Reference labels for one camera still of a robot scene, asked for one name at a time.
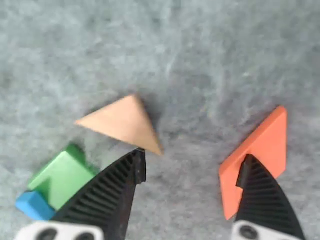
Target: carpet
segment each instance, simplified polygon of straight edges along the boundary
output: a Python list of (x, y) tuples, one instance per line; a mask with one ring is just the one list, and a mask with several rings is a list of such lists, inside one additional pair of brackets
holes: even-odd
[(0, 0), (0, 239), (31, 222), (15, 199), (68, 143), (101, 169), (131, 148), (74, 125), (131, 93), (165, 154), (146, 154), (128, 240), (227, 239), (219, 165), (277, 105), (278, 182), (320, 239), (319, 12), (317, 0)]

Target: green block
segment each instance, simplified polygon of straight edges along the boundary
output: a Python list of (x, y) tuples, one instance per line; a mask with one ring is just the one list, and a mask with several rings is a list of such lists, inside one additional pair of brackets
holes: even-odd
[(95, 175), (92, 166), (86, 165), (84, 152), (70, 144), (33, 176), (28, 188), (41, 193), (51, 207), (59, 210)]

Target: orange block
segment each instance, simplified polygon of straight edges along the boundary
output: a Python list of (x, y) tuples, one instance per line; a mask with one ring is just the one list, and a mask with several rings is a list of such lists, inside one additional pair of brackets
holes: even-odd
[(136, 95), (126, 96), (75, 123), (155, 154), (163, 154), (143, 103)]
[(254, 155), (277, 178), (286, 169), (286, 153), (287, 110), (279, 106), (219, 168), (222, 204), (227, 220), (238, 212), (243, 190), (236, 183), (246, 155)]

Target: screw hole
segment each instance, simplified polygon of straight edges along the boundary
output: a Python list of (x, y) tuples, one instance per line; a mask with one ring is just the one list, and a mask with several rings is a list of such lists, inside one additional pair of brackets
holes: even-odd
[(54, 240), (57, 233), (57, 230), (55, 230), (54, 228), (48, 228), (40, 232), (36, 240)]
[(75, 240), (95, 240), (95, 236), (93, 236), (91, 233), (82, 233), (79, 235)]
[(244, 225), (240, 228), (240, 234), (246, 239), (257, 240), (258, 232), (251, 226)]

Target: ribbed rubber pad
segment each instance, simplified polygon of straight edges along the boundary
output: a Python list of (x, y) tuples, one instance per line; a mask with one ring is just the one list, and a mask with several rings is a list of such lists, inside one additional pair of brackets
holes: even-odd
[(247, 155), (243, 164), (246, 173), (241, 178), (246, 180), (238, 179), (245, 185), (235, 221), (249, 221), (305, 240), (293, 208), (270, 172), (253, 155)]
[(124, 240), (136, 185), (145, 181), (146, 155), (138, 148), (100, 172), (51, 220), (97, 226), (106, 240)]

